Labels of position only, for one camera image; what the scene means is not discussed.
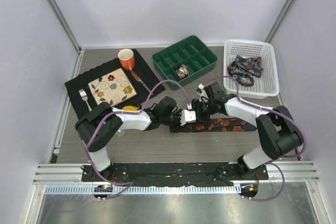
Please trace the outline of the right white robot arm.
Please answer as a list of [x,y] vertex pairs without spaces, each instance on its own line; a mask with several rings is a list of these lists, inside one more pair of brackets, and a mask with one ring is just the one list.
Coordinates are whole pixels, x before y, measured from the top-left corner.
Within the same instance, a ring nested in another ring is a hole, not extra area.
[[247,102],[237,95],[226,94],[217,82],[197,88],[199,99],[192,101],[192,110],[199,121],[208,121],[213,114],[242,119],[257,128],[259,145],[238,158],[237,173],[250,179],[256,169],[285,156],[303,145],[304,138],[284,106],[269,108]]

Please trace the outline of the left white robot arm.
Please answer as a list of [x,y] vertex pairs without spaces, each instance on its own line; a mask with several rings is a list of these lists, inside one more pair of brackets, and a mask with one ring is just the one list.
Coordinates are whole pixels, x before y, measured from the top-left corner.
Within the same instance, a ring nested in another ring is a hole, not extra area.
[[182,118],[182,110],[171,97],[164,97],[141,113],[128,113],[103,102],[75,124],[80,139],[88,148],[89,161],[95,166],[83,167],[82,181],[112,179],[113,166],[106,145],[119,131],[150,131],[165,125],[171,133],[184,132],[188,126],[181,123]]

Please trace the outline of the green divided organizer tray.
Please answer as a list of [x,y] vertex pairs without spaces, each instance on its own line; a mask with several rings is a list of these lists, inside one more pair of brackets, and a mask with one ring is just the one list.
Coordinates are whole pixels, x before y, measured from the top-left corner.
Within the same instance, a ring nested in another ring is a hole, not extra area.
[[[215,68],[218,57],[197,36],[182,39],[152,56],[153,64],[160,76],[185,86]],[[190,76],[180,79],[176,74],[178,67],[187,66]]]

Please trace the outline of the black orange floral tie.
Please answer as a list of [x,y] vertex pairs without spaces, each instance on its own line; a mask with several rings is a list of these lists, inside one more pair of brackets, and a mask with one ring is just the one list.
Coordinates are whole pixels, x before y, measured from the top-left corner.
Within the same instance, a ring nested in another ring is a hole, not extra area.
[[171,133],[200,133],[200,132],[251,132],[257,128],[239,118],[210,119],[209,122],[194,122],[183,126],[170,126]]

